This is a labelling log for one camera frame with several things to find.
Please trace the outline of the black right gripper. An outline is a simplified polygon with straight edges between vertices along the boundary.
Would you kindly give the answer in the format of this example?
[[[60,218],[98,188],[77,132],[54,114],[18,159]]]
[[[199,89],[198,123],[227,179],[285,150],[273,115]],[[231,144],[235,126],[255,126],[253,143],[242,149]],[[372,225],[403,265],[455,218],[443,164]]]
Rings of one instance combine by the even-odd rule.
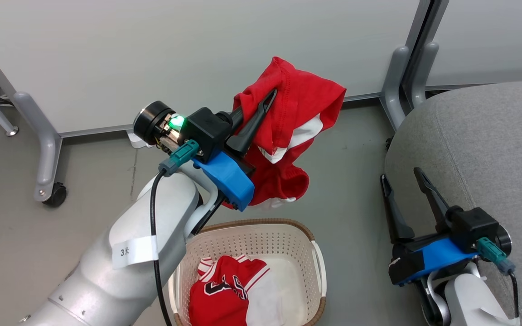
[[[414,168],[414,175],[419,189],[429,202],[435,217],[437,233],[445,233],[451,229],[451,241],[466,254],[476,252],[479,239],[491,240],[507,256],[512,251],[512,239],[508,231],[482,208],[476,207],[468,211],[459,206],[449,207],[437,188],[431,183],[420,167]],[[386,212],[390,243],[408,243],[415,237],[411,227],[406,224],[398,204],[394,199],[394,191],[386,175],[381,175],[381,189]]]

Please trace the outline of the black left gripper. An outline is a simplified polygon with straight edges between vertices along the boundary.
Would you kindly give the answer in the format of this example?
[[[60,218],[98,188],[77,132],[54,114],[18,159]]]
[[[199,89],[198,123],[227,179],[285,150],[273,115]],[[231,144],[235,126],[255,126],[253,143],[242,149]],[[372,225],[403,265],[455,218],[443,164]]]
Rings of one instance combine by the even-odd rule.
[[[247,121],[244,120],[242,107],[237,107],[230,116],[226,113],[214,114],[203,107],[183,117],[164,102],[154,101],[137,114],[133,133],[166,154],[172,154],[182,145],[194,141],[198,145],[195,159],[199,161],[209,161],[219,154],[227,138],[226,149],[237,157],[244,157],[277,93],[277,89],[267,93]]]

